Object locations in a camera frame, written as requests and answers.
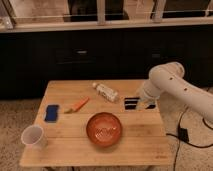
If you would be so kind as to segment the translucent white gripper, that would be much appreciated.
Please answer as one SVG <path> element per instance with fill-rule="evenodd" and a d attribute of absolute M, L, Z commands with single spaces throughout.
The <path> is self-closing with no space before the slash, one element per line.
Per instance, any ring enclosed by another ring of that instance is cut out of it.
<path fill-rule="evenodd" d="M 142 82 L 138 89 L 140 100 L 136 105 L 137 110 L 145 110 L 149 107 L 148 101 L 155 101 L 162 94 L 162 90 L 156 87 L 150 80 Z"/>

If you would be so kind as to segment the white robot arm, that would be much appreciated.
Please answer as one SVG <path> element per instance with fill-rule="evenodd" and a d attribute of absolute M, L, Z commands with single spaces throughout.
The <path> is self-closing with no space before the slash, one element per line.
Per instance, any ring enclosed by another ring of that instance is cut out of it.
<path fill-rule="evenodd" d="M 185 81 L 184 74 L 185 69 L 179 62 L 152 67 L 149 78 L 137 90 L 140 100 L 156 100 L 163 92 L 167 92 L 213 124 L 213 94 Z"/>

